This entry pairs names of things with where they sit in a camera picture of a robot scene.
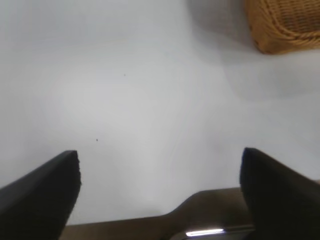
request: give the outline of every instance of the woven basket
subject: woven basket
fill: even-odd
[[[320,48],[320,0],[245,0],[245,8],[261,52]]]

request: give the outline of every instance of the wicker basket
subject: wicker basket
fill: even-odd
[[[320,0],[245,0],[245,8],[261,52],[320,48]]]

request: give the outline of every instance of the brown edge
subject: brown edge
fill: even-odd
[[[208,228],[252,227],[240,188],[198,192],[169,214],[67,226],[60,240],[169,240],[177,233]]]

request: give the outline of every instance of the white surface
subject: white surface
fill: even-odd
[[[189,231],[186,232],[185,235],[188,237],[198,237],[198,236],[206,236],[206,235],[215,235],[215,234],[223,234],[225,230],[222,228],[210,229],[210,230],[201,230],[201,231]]]
[[[237,187],[246,146],[320,179],[319,51],[260,54],[242,5],[0,1],[0,186],[78,150],[78,224]]]

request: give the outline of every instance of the white table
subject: white table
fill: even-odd
[[[319,179],[319,51],[260,54],[242,5],[0,1],[0,186],[78,150],[79,224],[237,187],[246,146]]]

